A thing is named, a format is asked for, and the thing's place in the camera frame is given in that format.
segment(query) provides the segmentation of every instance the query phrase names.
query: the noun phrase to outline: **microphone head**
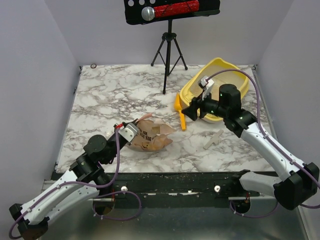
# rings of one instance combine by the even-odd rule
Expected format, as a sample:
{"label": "microphone head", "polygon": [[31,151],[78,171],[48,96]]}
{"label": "microphone head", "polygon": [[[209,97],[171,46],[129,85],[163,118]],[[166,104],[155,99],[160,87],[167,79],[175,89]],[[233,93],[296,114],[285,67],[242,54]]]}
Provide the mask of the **microphone head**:
{"label": "microphone head", "polygon": [[153,7],[146,6],[141,11],[141,16],[145,21],[151,21],[155,18],[155,10]]}

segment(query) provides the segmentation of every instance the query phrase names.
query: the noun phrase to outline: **white marble surface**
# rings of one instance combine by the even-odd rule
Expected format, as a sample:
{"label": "white marble surface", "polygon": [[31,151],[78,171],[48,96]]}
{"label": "white marble surface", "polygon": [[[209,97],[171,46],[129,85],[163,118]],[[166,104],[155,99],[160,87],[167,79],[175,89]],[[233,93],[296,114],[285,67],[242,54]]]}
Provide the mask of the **white marble surface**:
{"label": "white marble surface", "polygon": [[[249,73],[248,66],[239,66]],[[170,123],[177,132],[169,137],[173,143],[159,152],[121,150],[120,172],[223,172],[271,171],[271,166],[249,144],[237,138],[224,123],[207,123],[187,119],[187,131],[181,131],[179,114],[174,111],[176,93],[202,68],[176,66],[167,79],[166,95],[162,94],[164,66],[111,65],[82,71],[67,132],[64,138],[57,172],[64,173],[83,152],[83,146],[95,134],[109,136],[113,125],[132,121],[145,113]],[[253,86],[242,100],[243,108],[256,112]],[[265,111],[262,123],[268,129]],[[205,150],[203,145],[220,129],[222,141]],[[104,165],[114,172],[116,163]]]}

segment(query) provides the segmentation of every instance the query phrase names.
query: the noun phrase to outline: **black tripod stand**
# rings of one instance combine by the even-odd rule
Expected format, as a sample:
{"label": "black tripod stand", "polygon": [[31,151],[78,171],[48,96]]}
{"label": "black tripod stand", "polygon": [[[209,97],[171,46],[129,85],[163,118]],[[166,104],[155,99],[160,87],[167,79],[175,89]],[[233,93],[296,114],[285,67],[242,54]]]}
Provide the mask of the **black tripod stand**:
{"label": "black tripod stand", "polygon": [[[175,66],[177,65],[177,63],[178,63],[178,61],[180,59],[183,62],[184,69],[188,70],[188,67],[186,65],[184,57],[182,56],[182,52],[180,50],[180,47],[178,45],[176,37],[177,37],[177,34],[172,32],[172,20],[168,20],[168,32],[165,32],[162,35],[162,42],[161,42],[161,44],[160,44],[160,46],[158,48],[158,51],[156,51],[154,59],[153,59],[153,61],[151,63],[151,66],[153,67],[153,65],[155,64],[155,61],[157,59],[158,54],[160,55],[160,57],[161,57],[161,59],[162,59],[162,61],[164,63],[165,72],[164,72],[164,83],[163,83],[163,91],[162,91],[163,94],[166,94],[167,76],[169,76],[171,74],[171,72],[173,71],[173,69],[175,68]],[[171,41],[172,40],[174,41],[180,56],[179,56],[178,60],[175,62],[175,64],[173,65],[172,69],[170,70],[170,53],[171,53]],[[162,48],[162,46],[163,46],[165,41],[167,42],[167,47],[166,47],[166,58],[164,60],[164,58],[161,55],[160,50],[161,50],[161,48]]]}

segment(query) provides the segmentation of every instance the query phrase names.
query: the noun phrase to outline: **gray wall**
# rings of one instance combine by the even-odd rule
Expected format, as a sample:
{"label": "gray wall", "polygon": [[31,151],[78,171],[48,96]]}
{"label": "gray wall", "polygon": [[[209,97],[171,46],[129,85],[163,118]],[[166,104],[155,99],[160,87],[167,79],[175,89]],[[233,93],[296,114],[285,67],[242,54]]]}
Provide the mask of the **gray wall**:
{"label": "gray wall", "polygon": [[53,171],[79,67],[43,0],[0,7],[0,239]]}
{"label": "gray wall", "polygon": [[[320,1],[295,0],[257,73],[279,141],[320,166]],[[320,204],[320,191],[309,203]],[[310,210],[320,236],[320,210]]]}
{"label": "gray wall", "polygon": [[[82,65],[150,64],[167,30],[166,22],[128,25],[123,0],[45,1]],[[206,64],[215,57],[256,64],[292,2],[221,0],[219,15],[175,20],[173,31],[187,64]],[[175,47],[172,53],[173,62]]]}

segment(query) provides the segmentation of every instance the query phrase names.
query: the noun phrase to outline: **red microphone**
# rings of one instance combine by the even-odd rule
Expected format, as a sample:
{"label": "red microphone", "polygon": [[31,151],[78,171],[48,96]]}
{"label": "red microphone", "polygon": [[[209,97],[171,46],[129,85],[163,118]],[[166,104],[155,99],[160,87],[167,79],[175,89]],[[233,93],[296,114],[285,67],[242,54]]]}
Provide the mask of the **red microphone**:
{"label": "red microphone", "polygon": [[146,6],[142,9],[141,16],[146,21],[154,18],[164,18],[179,14],[194,13],[199,11],[198,0],[184,1],[174,4],[155,6],[154,8]]}

